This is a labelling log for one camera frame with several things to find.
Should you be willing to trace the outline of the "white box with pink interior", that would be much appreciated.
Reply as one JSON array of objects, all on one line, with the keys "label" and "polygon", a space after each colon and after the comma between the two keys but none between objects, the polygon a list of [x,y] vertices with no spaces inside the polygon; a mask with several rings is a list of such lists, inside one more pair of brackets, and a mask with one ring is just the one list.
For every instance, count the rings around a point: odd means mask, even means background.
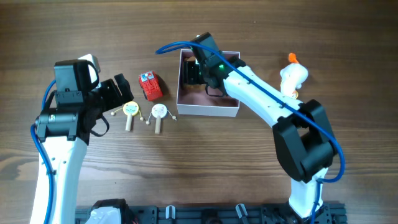
[{"label": "white box with pink interior", "polygon": [[183,63],[193,60],[189,49],[180,51],[180,68],[177,86],[177,111],[182,115],[236,117],[240,101],[224,96],[222,98],[206,94],[205,85],[188,86],[183,84]]}]

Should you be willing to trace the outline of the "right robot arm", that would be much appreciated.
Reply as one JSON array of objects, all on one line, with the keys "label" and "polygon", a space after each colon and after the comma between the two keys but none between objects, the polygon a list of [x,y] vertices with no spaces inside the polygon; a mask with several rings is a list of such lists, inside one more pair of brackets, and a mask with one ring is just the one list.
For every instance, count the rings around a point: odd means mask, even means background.
[{"label": "right robot arm", "polygon": [[182,46],[191,49],[196,59],[189,68],[188,84],[206,85],[239,100],[272,128],[277,160],[291,178],[289,206],[301,220],[314,222],[323,205],[323,184],[342,176],[325,177],[341,148],[323,106],[281,93],[240,58],[226,58],[208,32]]}]

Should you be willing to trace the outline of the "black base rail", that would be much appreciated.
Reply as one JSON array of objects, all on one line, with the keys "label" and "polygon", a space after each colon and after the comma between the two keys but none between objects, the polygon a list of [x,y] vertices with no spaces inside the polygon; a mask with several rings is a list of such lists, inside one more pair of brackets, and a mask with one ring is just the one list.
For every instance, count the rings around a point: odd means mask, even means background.
[{"label": "black base rail", "polygon": [[[165,216],[165,207],[131,206],[139,223],[170,223]],[[248,223],[309,223],[308,218],[299,219],[287,203],[246,206]],[[174,223],[211,223],[218,218],[221,223],[242,223],[234,207],[178,207]],[[317,212],[315,223],[347,224],[346,209],[342,203],[325,202]]]}]

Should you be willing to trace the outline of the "red toy truck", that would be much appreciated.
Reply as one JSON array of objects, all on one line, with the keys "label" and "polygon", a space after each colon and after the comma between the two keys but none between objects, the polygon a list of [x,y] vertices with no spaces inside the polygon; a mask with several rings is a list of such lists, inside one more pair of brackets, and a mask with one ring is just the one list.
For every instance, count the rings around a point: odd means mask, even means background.
[{"label": "red toy truck", "polygon": [[148,101],[155,101],[163,97],[159,79],[155,71],[151,70],[139,75],[139,84]]}]

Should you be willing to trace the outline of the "white plush duck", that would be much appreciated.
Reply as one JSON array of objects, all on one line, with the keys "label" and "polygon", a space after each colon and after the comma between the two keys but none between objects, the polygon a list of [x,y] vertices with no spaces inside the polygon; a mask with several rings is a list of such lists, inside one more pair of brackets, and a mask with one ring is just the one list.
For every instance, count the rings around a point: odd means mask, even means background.
[{"label": "white plush duck", "polygon": [[290,98],[297,99],[302,83],[308,78],[308,70],[298,60],[294,53],[288,55],[289,64],[280,71],[280,92]]}]

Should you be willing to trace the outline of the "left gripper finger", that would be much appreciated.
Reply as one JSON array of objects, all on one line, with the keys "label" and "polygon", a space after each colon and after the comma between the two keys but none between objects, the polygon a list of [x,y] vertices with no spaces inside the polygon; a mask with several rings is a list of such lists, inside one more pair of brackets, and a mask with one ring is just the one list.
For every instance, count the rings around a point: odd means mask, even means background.
[{"label": "left gripper finger", "polygon": [[128,83],[120,84],[119,90],[121,92],[123,104],[130,102],[134,99],[134,96],[131,92],[131,87]]},{"label": "left gripper finger", "polygon": [[125,77],[122,73],[115,75],[114,79],[116,80],[116,83],[118,84],[119,91],[121,93],[130,93],[130,84],[125,79]]}]

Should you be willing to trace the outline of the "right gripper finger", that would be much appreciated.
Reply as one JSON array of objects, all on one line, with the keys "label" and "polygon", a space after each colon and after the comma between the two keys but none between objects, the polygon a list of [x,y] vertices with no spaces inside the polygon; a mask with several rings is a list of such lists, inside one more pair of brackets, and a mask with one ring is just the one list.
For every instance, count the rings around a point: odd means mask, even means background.
[{"label": "right gripper finger", "polygon": [[194,61],[188,63],[188,84],[197,85],[199,80],[199,64]]},{"label": "right gripper finger", "polygon": [[182,83],[184,85],[188,85],[189,82],[189,67],[190,67],[190,62],[189,61],[184,61],[182,65]]}]

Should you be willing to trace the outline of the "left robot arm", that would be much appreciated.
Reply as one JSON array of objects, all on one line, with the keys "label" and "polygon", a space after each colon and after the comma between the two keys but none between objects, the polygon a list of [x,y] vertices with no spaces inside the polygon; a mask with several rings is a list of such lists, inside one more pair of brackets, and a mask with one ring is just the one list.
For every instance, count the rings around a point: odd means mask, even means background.
[{"label": "left robot arm", "polygon": [[133,100],[123,74],[100,81],[98,59],[87,54],[56,62],[41,113],[30,127],[39,152],[31,223],[73,223],[79,175],[90,136],[104,113]]}]

